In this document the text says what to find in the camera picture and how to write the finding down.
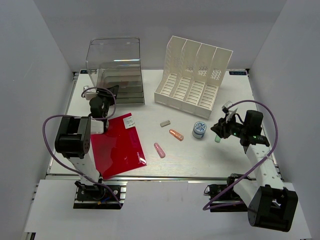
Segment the green stapler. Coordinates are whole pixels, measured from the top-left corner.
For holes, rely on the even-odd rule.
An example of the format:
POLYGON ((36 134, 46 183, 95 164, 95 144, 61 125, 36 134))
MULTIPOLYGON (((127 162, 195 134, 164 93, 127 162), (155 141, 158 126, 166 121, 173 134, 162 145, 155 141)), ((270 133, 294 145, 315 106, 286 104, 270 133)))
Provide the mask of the green stapler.
POLYGON ((216 143, 220 143, 221 142, 221 138, 218 135, 216 135, 214 141, 216 143))

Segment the clear plastic drawer cabinet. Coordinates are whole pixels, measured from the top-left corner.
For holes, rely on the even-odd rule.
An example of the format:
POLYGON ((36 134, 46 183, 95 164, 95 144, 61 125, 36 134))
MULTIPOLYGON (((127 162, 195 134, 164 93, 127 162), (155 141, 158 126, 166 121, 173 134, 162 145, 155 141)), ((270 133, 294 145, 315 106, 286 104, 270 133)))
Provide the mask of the clear plastic drawer cabinet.
POLYGON ((145 103, 138 37, 92 39, 85 66, 95 87, 107 89, 119 86, 116 97, 118 104, 145 103))

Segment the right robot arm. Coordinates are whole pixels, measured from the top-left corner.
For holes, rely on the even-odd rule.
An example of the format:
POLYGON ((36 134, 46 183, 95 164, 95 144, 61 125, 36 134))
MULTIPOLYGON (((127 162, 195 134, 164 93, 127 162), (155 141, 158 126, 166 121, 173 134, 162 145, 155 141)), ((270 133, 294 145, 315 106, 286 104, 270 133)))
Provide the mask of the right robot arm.
POLYGON ((253 227, 288 232, 291 229, 298 205, 298 195, 285 187, 278 175, 272 157, 268 154, 270 144, 261 134, 263 114, 248 110, 245 119, 237 122, 236 111, 225 111, 211 130, 222 139, 234 136, 253 166, 251 178, 233 173, 226 184, 208 185, 204 191, 214 202, 211 212, 247 211, 249 224, 253 227))

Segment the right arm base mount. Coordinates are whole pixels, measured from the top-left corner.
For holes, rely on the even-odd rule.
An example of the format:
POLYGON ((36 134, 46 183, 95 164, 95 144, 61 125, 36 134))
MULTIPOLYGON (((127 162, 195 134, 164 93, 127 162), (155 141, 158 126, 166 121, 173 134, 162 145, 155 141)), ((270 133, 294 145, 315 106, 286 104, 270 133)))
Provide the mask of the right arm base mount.
MULTIPOLYGON (((226 189, 229 185, 235 182, 235 180, 239 179, 242 176, 242 174, 232 173, 226 180, 225 184, 210 184, 207 185, 207 187, 204 189, 203 193, 206 196, 209 196, 209 199, 211 200, 216 195, 218 195, 220 192, 222 192, 224 189, 226 189)), ((224 195, 220 196, 215 200, 210 206, 217 206, 217 205, 223 205, 223 204, 231 204, 242 201, 241 197, 234 192, 234 190, 231 188, 228 190, 224 195)), ((228 206, 221 206, 214 209, 210 209, 209 211, 211 213, 231 213, 231 212, 243 212, 246 213, 248 210, 247 206, 244 203, 241 204, 233 204, 228 206)))

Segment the pink stapler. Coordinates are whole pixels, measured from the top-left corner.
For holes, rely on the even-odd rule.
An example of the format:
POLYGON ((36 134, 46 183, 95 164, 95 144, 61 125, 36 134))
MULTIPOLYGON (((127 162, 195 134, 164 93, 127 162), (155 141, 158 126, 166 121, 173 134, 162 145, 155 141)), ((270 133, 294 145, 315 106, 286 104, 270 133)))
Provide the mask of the pink stapler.
POLYGON ((166 156, 166 153, 164 152, 164 150, 160 147, 160 145, 157 142, 154 143, 154 148, 160 158, 164 158, 166 156))

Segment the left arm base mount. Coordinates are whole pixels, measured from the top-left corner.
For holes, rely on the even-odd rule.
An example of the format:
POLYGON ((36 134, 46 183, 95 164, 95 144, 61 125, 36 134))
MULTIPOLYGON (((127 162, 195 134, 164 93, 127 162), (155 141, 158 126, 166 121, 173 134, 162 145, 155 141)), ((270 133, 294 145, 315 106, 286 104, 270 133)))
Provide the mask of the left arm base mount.
POLYGON ((122 208, 121 185, 108 185, 111 189, 100 185, 86 185, 76 181, 76 192, 73 209, 81 210, 120 210, 122 208))

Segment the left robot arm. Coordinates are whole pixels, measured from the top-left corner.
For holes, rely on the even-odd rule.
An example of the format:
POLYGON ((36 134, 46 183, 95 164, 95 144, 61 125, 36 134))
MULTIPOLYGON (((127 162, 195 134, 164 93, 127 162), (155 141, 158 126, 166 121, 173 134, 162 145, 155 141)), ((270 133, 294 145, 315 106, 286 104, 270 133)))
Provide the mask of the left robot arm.
POLYGON ((96 168, 90 154, 91 135, 101 135, 109 128, 109 108, 116 105, 119 85, 109 88, 96 87, 95 93, 90 93, 93 87, 85 89, 81 96, 89 100, 88 116, 63 116, 55 138, 56 152, 62 154, 73 165, 80 180, 75 185, 99 200, 105 196, 106 187, 99 183, 101 174, 96 168))

